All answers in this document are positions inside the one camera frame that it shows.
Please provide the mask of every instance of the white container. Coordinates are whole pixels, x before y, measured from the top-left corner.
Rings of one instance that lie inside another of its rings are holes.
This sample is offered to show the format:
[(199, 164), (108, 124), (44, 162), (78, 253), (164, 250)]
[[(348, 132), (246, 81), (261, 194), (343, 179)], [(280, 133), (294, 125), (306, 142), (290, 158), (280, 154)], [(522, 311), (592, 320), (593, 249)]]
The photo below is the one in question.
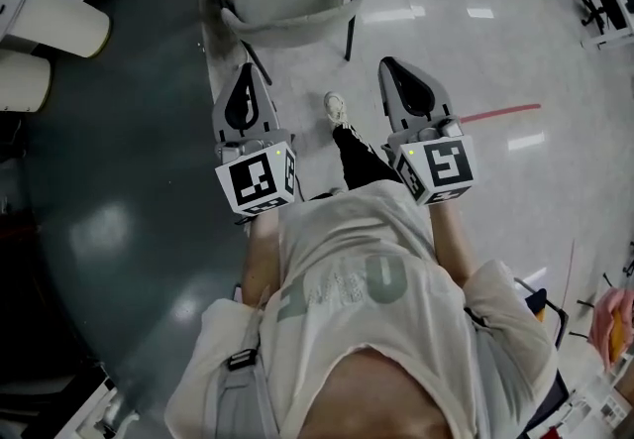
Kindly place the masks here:
[(0, 50), (0, 111), (38, 111), (50, 86), (48, 60)]
[(25, 0), (9, 34), (79, 56), (97, 55), (110, 18), (81, 0)]

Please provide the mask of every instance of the pink object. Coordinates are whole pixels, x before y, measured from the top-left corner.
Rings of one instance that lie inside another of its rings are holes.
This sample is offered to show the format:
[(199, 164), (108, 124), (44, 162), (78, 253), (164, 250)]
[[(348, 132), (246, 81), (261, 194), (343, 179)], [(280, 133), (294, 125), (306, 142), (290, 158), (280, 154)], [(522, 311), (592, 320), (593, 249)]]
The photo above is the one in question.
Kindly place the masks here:
[[(594, 306), (592, 326), (588, 335), (588, 342), (594, 346), (603, 365), (608, 371), (618, 357), (632, 344), (632, 304), (634, 303), (634, 291), (626, 289), (609, 289)], [(623, 344), (613, 353), (610, 359), (610, 336), (614, 328), (612, 312), (618, 310), (623, 322)]]

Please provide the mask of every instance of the black pants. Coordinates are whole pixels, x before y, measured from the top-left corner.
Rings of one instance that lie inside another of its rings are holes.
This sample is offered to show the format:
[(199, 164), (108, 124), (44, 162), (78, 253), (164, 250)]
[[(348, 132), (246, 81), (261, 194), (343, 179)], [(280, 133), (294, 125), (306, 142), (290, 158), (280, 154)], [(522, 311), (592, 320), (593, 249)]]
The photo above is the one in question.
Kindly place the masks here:
[(398, 173), (384, 163), (351, 126), (336, 127), (333, 139), (339, 147), (344, 179), (350, 190), (377, 180), (401, 182)]

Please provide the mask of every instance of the forearm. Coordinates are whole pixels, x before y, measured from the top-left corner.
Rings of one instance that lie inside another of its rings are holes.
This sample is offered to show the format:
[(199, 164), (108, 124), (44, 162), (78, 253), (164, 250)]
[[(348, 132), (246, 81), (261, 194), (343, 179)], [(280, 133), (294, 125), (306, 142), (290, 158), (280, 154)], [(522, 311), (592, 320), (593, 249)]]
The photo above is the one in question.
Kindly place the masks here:
[(476, 259), (453, 201), (429, 206), (436, 258), (452, 280), (463, 287), (476, 270)]
[(242, 298), (258, 306), (268, 288), (269, 296), (279, 289), (279, 213), (269, 210), (251, 223), (247, 259), (242, 276)]

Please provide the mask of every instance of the strap buckle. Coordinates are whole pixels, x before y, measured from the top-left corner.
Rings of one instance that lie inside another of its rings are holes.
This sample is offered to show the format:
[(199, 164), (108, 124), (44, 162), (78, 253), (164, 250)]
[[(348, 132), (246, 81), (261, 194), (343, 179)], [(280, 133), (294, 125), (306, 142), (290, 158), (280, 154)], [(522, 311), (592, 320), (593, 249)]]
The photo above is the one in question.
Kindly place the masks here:
[(227, 369), (229, 369), (229, 372), (233, 372), (243, 367), (248, 367), (249, 365), (255, 365), (257, 356), (257, 349), (245, 349), (229, 357), (227, 360)]

